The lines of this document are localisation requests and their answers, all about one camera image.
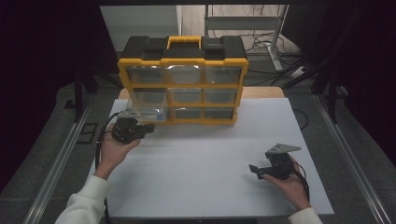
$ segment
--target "yellow organizer box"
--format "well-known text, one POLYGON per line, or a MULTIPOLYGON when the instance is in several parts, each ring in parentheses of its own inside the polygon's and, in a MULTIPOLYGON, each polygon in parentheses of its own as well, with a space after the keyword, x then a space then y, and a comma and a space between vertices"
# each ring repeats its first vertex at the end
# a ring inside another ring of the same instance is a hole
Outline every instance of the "yellow organizer box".
POLYGON ((118 66, 139 121, 236 122, 248 70, 239 36, 131 36, 118 66))

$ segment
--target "electronic equipment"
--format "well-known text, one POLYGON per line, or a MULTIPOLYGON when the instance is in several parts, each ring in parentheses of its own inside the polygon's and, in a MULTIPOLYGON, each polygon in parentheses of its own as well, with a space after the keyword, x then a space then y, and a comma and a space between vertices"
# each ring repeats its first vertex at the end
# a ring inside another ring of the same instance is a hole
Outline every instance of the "electronic equipment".
POLYGON ((271 175, 277 179, 287 180, 291 175, 297 175, 303 183, 306 197, 309 201, 309 186, 306 177, 302 176, 300 172, 294 168, 294 164, 297 163, 291 160, 288 153, 297 150, 301 150, 301 148, 277 143, 274 147, 271 147, 265 152, 265 157, 271 162, 271 167, 258 168, 257 166, 249 165, 249 169, 250 172, 256 174, 259 179, 264 179, 263 175, 271 175))
POLYGON ((118 142, 129 144, 135 139, 143 139, 146 133, 153 133, 155 125, 137 125, 137 119, 131 110, 121 111, 118 115, 116 124, 113 127, 111 135, 118 142))

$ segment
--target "white sleeve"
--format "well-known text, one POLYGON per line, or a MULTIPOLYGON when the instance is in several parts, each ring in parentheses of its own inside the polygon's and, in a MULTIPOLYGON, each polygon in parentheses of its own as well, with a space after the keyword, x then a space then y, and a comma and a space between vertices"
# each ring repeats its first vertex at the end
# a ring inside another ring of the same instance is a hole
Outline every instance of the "white sleeve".
POLYGON ((322 224, 314 208, 305 208, 289 217, 291 224, 322 224))
POLYGON ((105 197, 111 185, 104 179, 92 175, 82 190, 70 196, 67 207, 56 220, 56 224, 64 223, 99 223, 105 212, 105 197))

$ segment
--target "transparent drawer front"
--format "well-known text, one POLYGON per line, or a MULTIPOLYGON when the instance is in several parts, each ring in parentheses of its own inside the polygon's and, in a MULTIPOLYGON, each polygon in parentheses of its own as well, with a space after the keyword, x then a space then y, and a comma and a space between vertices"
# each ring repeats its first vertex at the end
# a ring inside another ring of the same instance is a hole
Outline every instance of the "transparent drawer front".
POLYGON ((165 121, 168 117, 165 89, 134 89, 131 99, 132 110, 139 121, 165 121))
POLYGON ((170 83, 201 83, 201 67, 197 65, 173 65, 166 68, 170 83))
POLYGON ((205 107, 206 119, 232 119, 233 107, 205 107))
POLYGON ((242 68, 239 66, 207 66, 205 68, 205 83, 239 83, 242 68))
POLYGON ((127 67, 129 78, 133 83, 164 83, 165 74, 159 66, 127 67))
POLYGON ((175 119, 200 119, 201 107, 175 107, 175 119))
POLYGON ((200 103, 201 88, 169 88, 170 98, 175 103, 200 103))
POLYGON ((205 102, 209 104, 234 104, 237 89, 204 89, 205 102))

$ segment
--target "person's right hand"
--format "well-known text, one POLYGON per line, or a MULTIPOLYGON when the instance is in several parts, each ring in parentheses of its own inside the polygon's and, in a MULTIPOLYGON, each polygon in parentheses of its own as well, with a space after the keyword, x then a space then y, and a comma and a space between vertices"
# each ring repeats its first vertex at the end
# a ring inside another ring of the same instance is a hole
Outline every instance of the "person's right hand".
MULTIPOLYGON (((294 164, 294 169, 300 173, 300 167, 297 165, 297 161, 292 156, 290 156, 290 158, 296 163, 294 164)), ((311 204, 306 198, 303 182, 297 175, 292 174, 289 179, 286 180, 276 179, 271 175, 263 175, 263 178, 279 187, 297 210, 301 211, 311 207, 311 204)))

